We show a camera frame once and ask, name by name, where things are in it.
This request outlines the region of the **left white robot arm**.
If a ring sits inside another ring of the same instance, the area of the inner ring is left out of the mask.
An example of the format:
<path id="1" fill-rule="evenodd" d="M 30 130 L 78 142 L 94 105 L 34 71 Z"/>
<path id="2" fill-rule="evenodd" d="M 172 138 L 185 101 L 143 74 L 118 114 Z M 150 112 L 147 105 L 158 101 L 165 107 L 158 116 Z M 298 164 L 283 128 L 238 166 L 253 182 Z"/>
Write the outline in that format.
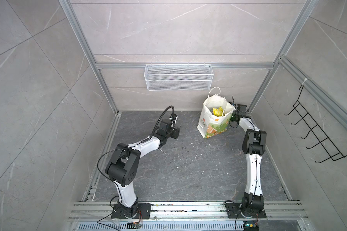
<path id="1" fill-rule="evenodd" d="M 177 115 L 164 119 L 154 133 L 147 138 L 131 144 L 118 144 L 106 166 L 106 174 L 115 184 L 119 203 L 123 208 L 134 209 L 138 198 L 134 191 L 140 159 L 164 146 L 169 138 L 177 139 L 180 129 L 175 127 Z"/>

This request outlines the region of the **aluminium mounting rail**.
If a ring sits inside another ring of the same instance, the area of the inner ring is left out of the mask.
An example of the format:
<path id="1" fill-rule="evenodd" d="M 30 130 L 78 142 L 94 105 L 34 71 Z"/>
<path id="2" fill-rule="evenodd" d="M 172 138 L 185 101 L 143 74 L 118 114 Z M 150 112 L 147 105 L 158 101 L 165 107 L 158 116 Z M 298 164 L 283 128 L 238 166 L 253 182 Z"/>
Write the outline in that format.
<path id="1" fill-rule="evenodd" d="M 258 213 L 222 201 L 144 202 L 126 218 L 108 202 L 75 203 L 68 216 L 71 231 L 312 231 L 299 201 L 265 202 Z"/>

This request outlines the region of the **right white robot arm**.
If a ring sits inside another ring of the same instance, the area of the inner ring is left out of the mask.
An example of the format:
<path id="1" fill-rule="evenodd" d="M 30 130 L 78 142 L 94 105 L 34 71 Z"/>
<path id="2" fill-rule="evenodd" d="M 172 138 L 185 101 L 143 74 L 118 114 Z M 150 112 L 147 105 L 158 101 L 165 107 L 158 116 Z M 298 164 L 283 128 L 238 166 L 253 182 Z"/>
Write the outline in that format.
<path id="1" fill-rule="evenodd" d="M 242 149 L 247 163 L 247 182 L 240 211 L 244 218 L 252 218 L 264 209 L 261 161 L 266 148 L 267 133 L 255 125 L 246 109 L 246 105 L 236 105 L 233 117 L 237 125 L 245 131 Z"/>

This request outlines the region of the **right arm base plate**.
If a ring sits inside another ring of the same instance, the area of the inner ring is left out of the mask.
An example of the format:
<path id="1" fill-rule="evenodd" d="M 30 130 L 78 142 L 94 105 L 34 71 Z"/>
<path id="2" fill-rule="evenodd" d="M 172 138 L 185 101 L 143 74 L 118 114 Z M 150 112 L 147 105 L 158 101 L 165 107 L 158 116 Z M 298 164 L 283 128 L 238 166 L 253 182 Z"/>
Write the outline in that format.
<path id="1" fill-rule="evenodd" d="M 230 200 L 224 202 L 228 218 L 267 218 L 265 210 L 244 206 Z"/>

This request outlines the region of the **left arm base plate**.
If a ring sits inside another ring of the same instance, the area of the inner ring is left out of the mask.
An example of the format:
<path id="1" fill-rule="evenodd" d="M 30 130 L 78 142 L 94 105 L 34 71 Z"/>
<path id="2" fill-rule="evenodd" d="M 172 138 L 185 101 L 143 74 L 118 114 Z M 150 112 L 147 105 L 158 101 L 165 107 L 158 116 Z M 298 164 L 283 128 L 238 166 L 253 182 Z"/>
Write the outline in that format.
<path id="1" fill-rule="evenodd" d="M 149 219 L 151 214 L 151 206 L 149 203 L 135 203 L 131 208 L 125 207 L 120 203 L 113 206 L 111 218 L 119 219 Z"/>

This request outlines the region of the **yellow chips snack bag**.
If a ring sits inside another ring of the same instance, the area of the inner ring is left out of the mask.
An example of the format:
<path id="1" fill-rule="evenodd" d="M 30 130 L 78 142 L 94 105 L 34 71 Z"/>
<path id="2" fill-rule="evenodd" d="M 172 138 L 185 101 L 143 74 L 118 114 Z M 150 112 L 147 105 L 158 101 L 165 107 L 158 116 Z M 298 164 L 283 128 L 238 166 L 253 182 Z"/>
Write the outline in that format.
<path id="1" fill-rule="evenodd" d="M 220 106 L 218 108 L 213 108 L 212 109 L 212 114 L 217 117 L 222 117 L 224 115 L 224 110 L 223 107 Z"/>

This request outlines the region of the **white printed paper bag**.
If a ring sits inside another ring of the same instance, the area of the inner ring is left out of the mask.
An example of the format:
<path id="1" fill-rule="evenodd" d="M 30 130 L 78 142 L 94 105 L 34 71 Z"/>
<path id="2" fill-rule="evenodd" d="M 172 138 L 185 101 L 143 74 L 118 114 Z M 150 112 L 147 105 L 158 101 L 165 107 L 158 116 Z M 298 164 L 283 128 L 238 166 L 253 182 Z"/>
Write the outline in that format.
<path id="1" fill-rule="evenodd" d="M 220 96 L 220 93 L 221 89 L 219 87 L 213 87 L 202 104 L 202 111 L 197 129 L 205 139 L 225 132 L 232 113 L 235 110 L 235 106 L 231 105 L 226 98 Z M 212 109 L 220 106 L 223 107 L 224 115 L 222 117 L 214 116 L 212 114 Z"/>

